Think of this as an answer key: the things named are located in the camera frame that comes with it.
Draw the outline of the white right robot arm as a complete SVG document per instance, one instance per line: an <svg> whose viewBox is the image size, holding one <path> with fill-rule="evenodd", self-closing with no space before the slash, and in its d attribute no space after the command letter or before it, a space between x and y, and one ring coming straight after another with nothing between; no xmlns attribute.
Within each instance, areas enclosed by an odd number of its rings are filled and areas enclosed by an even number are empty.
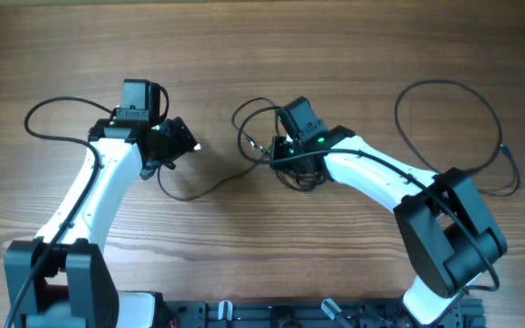
<svg viewBox="0 0 525 328"><path fill-rule="evenodd" d="M306 97L276 110L285 136L273 140L271 166L352 187L392 212L417 275L401 298L416 324L439 323L508 245L469 174L417 169L369 146L353 130L328 128Z"/></svg>

